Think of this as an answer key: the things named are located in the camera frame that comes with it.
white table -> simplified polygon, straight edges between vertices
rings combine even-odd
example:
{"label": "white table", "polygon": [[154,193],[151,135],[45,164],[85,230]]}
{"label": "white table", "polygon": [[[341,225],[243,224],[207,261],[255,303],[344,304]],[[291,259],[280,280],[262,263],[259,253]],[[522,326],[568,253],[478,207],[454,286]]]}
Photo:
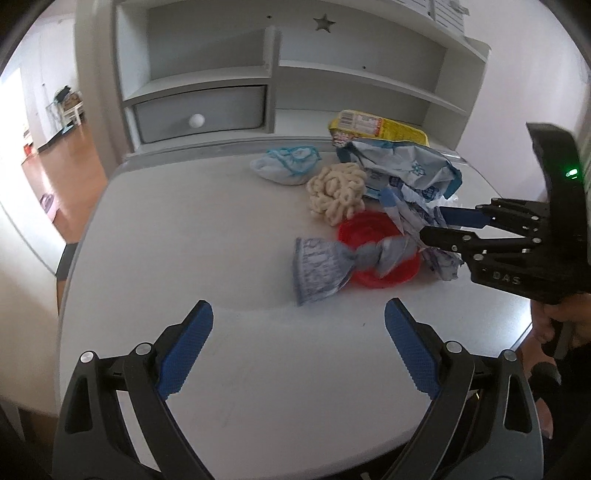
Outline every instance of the white table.
{"label": "white table", "polygon": [[[303,187],[250,172],[255,155],[166,163],[196,156],[140,158],[109,183],[70,274],[60,400],[82,352],[126,354],[205,299],[213,332],[168,400],[183,433],[218,480],[314,478],[405,442],[428,406],[384,327],[390,298],[472,353],[497,356],[528,329],[528,300],[471,283],[465,266],[448,283],[423,268],[396,288],[348,286],[296,307],[294,239],[335,229],[310,217]],[[459,168],[463,206],[496,195]],[[120,398],[138,454],[154,466]]]}

cabinet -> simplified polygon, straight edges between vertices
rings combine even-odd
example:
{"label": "cabinet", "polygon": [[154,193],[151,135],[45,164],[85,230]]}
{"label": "cabinet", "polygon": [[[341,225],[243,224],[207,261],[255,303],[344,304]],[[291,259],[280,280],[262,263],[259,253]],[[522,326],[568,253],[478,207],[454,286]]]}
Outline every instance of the cabinet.
{"label": "cabinet", "polygon": [[[118,84],[117,92],[98,95],[110,95],[106,103],[119,112],[95,117],[109,123],[111,116],[115,125],[118,115],[130,152],[244,138],[329,140],[328,121],[347,108],[419,127],[435,147],[453,152],[489,54],[486,44],[462,36],[463,18],[450,0],[98,1],[113,12],[105,38],[115,58],[108,64],[98,49],[79,48],[79,68],[100,66]],[[317,30],[324,15],[330,32]],[[206,118],[195,133],[187,127],[194,109],[162,100],[236,87],[257,89],[248,114],[226,125]],[[183,124],[179,135],[164,125],[173,120]]]}

white wall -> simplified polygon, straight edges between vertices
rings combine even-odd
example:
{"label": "white wall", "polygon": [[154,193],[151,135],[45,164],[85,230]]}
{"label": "white wall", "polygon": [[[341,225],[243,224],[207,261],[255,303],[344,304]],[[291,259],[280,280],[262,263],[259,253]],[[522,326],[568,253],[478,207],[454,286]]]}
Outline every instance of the white wall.
{"label": "white wall", "polygon": [[458,146],[503,197],[544,191],[526,122],[576,131],[589,86],[568,33],[539,0],[462,0],[466,36],[491,46],[482,90]]}
{"label": "white wall", "polygon": [[43,18],[33,24],[15,53],[2,78],[21,69],[27,106],[27,118],[37,148],[45,145],[61,129],[47,106],[58,90],[69,85],[78,90],[74,55],[74,19]]}
{"label": "white wall", "polygon": [[56,414],[56,279],[0,205],[0,397]]}
{"label": "white wall", "polygon": [[[32,28],[0,76],[0,83],[3,83],[16,69],[21,69],[29,129],[37,148],[57,132],[45,110],[48,102],[43,92],[43,77],[49,79],[47,83],[51,87],[62,78],[69,81],[72,78],[71,65],[66,68],[64,65],[67,62],[60,61],[60,58],[68,55],[72,57],[75,71],[72,28],[72,19],[60,23],[48,22]],[[40,43],[45,40],[47,45],[41,50]],[[49,60],[41,62],[41,58],[45,58],[46,53],[47,58],[49,55],[53,56],[55,52],[52,50],[56,44],[64,42],[68,42],[68,45],[64,46],[66,55],[58,56],[55,66],[43,67],[42,64],[47,64]],[[66,243],[39,205],[39,199],[31,190],[18,161],[22,145],[19,147],[14,139],[22,139],[22,128],[12,121],[10,115],[3,113],[0,116],[0,206],[4,208],[23,240],[36,253],[46,269],[50,273],[55,273]]]}

drawer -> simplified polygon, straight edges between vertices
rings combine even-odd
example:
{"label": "drawer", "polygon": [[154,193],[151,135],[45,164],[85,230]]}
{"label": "drawer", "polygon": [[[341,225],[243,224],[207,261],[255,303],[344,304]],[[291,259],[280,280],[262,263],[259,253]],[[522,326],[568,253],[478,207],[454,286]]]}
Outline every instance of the drawer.
{"label": "drawer", "polygon": [[429,2],[430,0],[391,0],[394,3],[404,5],[405,7],[412,8],[413,10],[423,14],[429,14]]}
{"label": "drawer", "polygon": [[[265,86],[229,87],[179,93],[135,105],[142,142],[151,143],[220,130],[258,128],[263,123]],[[204,123],[192,127],[200,113]]]}

human hand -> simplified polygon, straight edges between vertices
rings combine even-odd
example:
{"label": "human hand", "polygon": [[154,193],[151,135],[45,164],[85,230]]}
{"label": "human hand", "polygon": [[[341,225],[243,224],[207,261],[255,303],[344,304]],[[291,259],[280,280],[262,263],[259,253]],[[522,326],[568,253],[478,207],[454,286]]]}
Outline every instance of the human hand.
{"label": "human hand", "polygon": [[532,331],[540,343],[549,342],[554,338],[554,328],[550,319],[574,323],[572,348],[591,342],[591,294],[572,295],[558,305],[544,305],[532,300]]}

